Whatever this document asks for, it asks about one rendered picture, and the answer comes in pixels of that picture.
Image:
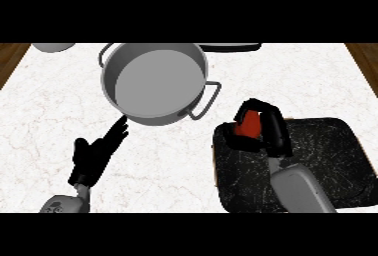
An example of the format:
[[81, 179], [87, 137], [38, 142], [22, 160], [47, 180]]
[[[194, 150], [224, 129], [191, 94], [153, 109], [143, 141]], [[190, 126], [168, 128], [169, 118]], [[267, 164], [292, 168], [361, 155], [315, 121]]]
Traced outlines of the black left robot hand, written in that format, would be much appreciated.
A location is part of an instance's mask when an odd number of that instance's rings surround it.
[[73, 169], [67, 183], [92, 187], [103, 174], [112, 154], [128, 135], [126, 116], [122, 115], [101, 138], [88, 143], [84, 138], [73, 141]]

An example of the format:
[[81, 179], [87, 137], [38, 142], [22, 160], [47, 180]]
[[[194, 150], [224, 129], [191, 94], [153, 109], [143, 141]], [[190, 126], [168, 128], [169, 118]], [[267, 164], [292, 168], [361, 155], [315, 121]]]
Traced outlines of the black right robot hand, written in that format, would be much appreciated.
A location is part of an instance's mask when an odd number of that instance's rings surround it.
[[[248, 110], [259, 115], [261, 133], [256, 138], [234, 134], [234, 124], [240, 124]], [[255, 98], [248, 99], [237, 110], [231, 124], [224, 124], [222, 136], [233, 150], [258, 153], [265, 150], [271, 158], [290, 157], [292, 147], [286, 123], [279, 108]]]

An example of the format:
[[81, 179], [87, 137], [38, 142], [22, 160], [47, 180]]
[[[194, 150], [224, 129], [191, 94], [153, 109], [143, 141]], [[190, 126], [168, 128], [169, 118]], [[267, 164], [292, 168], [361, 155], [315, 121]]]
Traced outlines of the black speckled tray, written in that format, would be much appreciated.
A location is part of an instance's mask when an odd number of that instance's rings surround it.
[[[378, 176], [346, 123], [338, 118], [286, 121], [293, 156], [283, 160], [311, 171], [335, 208], [378, 205]], [[277, 213], [284, 210], [270, 186], [267, 156], [228, 148], [224, 132], [212, 135], [218, 197], [230, 213]]]

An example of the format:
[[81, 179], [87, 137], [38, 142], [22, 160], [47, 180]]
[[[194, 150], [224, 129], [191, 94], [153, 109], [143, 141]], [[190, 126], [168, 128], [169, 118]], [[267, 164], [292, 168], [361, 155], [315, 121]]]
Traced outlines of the grey metal pot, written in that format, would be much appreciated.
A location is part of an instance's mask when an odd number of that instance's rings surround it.
[[146, 126], [169, 125], [185, 116], [199, 120], [221, 84], [208, 81], [208, 62], [194, 43], [122, 43], [103, 60], [101, 88], [112, 106]]

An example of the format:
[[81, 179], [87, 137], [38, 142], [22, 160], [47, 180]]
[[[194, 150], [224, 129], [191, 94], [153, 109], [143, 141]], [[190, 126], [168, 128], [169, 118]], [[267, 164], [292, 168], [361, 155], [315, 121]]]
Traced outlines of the black flat object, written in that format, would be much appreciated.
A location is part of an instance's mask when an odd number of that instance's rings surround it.
[[200, 44], [199, 47], [203, 52], [234, 53], [256, 51], [261, 48], [261, 44]]

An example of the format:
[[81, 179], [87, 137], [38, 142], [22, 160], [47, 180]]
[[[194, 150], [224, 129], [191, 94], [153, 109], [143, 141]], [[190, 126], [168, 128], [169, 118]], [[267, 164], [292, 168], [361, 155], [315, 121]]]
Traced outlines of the pale grey round object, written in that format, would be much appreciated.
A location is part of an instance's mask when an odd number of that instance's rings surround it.
[[73, 46], [73, 43], [33, 43], [32, 46], [45, 53], [64, 51]]

